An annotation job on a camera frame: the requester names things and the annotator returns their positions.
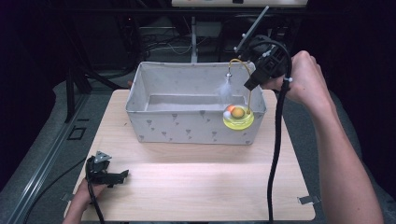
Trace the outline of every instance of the black handheld controller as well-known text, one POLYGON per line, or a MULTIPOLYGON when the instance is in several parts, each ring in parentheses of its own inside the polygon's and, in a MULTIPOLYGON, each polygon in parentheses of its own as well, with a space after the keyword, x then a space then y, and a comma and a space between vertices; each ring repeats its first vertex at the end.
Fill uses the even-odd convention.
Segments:
POLYGON ((257 35, 249 42, 241 60, 251 61, 256 66, 256 70, 244 85, 250 91, 272 77, 285 75, 287 55, 280 46, 280 43, 265 35, 257 35))
POLYGON ((89 178, 93 184, 105 184, 110 188, 116 184, 122 184, 124 178, 128 176, 129 170, 123 171, 120 174, 108 173, 107 167, 110 164, 110 161, 108 159, 98 160, 97 157, 98 154, 96 157, 91 156, 89 159, 87 159, 87 163, 85 165, 86 178, 89 178))

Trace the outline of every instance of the forearm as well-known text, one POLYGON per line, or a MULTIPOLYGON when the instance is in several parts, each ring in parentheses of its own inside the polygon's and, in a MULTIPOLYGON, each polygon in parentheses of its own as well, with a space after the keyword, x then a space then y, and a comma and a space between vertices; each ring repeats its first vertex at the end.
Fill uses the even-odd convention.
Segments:
POLYGON ((64 218, 63 224, 80 223, 82 214, 87 209, 90 200, 86 197, 77 195, 70 203, 66 217, 64 218))
POLYGON ((359 157, 332 102, 311 111, 319 156, 320 191, 330 223, 383 223, 382 213, 359 157))

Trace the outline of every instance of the storage box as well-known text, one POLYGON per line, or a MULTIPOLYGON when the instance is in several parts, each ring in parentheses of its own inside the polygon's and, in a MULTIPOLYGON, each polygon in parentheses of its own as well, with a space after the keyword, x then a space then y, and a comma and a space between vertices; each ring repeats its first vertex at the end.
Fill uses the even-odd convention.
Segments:
POLYGON ((230 95, 224 97, 220 90, 228 72, 228 63, 139 64, 126 104, 138 141, 252 144, 266 111, 262 89, 251 93, 251 126, 232 130, 224 125, 223 111, 230 104, 248 104, 249 90, 244 87, 248 71, 233 63, 227 84, 230 95))

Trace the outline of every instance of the black cord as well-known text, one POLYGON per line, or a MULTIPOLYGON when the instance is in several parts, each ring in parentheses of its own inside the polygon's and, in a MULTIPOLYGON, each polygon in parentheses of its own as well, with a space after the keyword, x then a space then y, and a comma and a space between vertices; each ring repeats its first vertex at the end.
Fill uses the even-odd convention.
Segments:
POLYGON ((90 157, 89 159, 87 159, 87 164, 85 165, 85 179, 88 182, 88 192, 90 193, 91 203, 95 207, 95 211, 99 217, 100 223, 105 224, 105 219, 103 217, 102 211, 100 210, 99 203, 96 200, 95 193, 93 192, 92 181, 90 178, 90 171, 91 171, 90 169, 92 169, 92 167, 90 167, 88 163, 92 160, 94 160, 94 157, 90 157))
POLYGON ((259 43, 255 44, 254 46, 250 46, 252 48, 255 48, 259 45, 263 44, 271 44, 271 45, 276 45, 277 47, 283 49, 283 51, 286 54, 286 59, 287 59, 287 72, 285 75, 285 78, 283 80, 283 84, 281 87, 281 90, 279 92, 278 98, 277 98, 277 103, 276 103, 276 115, 275 115, 275 130, 276 130, 276 136, 275 136, 275 146, 274 146, 274 156, 273 156, 273 161, 271 164, 271 171, 270 175, 268 177, 268 184, 267 184, 267 205, 268 205, 268 220, 269 223, 274 223, 274 209, 273 209, 273 204, 272 204, 272 191, 273 191, 273 185, 274 185, 274 178, 275 178, 275 172, 276 172, 276 167, 277 167, 277 162, 279 160, 279 154, 280 154, 280 143, 281 143, 281 138, 282 138, 282 114, 283 114, 283 104, 285 102, 285 97, 286 93, 289 91, 289 84, 290 84, 290 76, 291 76, 291 57, 289 55, 289 52, 286 50, 286 48, 279 44, 276 41, 272 40, 263 40, 260 41, 259 43))
POLYGON ((43 189, 43 191, 35 198, 35 201, 32 203, 32 205, 30 206, 29 210, 27 211, 24 221, 23 223, 27 222, 27 219, 29 218, 30 214, 32 213, 33 208, 35 207, 35 204, 38 202, 38 200, 40 200, 40 198, 44 195, 44 193, 47 192, 47 190, 49 190, 50 187, 52 187, 52 185, 54 185, 60 178, 64 177, 64 175, 66 175, 67 173, 69 173, 71 170, 73 170, 74 168, 76 168, 77 166, 79 166, 82 162, 85 161, 86 158, 82 159, 81 161, 79 161, 77 164, 75 164, 74 166, 70 167, 68 170, 66 170, 63 174, 61 174, 60 176, 58 176, 56 179, 54 179, 45 189, 43 189))
POLYGON ((93 206, 95 207, 96 214, 99 217, 99 221, 101 224, 105 224, 105 219, 103 217, 102 211, 100 210, 99 203, 96 201, 96 196, 93 192, 93 187, 92 187, 92 182, 91 179, 87 177, 87 182, 88 182, 88 192, 90 193, 91 196, 91 202, 93 203, 93 206))

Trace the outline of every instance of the wooden tabletop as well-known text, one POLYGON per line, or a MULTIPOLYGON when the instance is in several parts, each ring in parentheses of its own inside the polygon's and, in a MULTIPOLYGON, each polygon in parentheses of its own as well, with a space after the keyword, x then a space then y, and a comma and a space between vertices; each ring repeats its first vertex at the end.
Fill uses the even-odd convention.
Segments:
MULTIPOLYGON (((139 143, 125 111, 129 91, 114 91, 89 157, 110 155, 109 173, 130 170, 106 189, 99 205, 112 221, 268 220, 266 189, 275 142, 276 98, 264 91, 267 113, 250 146, 139 143)), ((75 187, 85 176, 82 169, 75 187)), ((308 191, 286 126, 273 190, 275 220, 311 220, 308 191)), ((98 220, 93 206, 82 220, 98 220)))

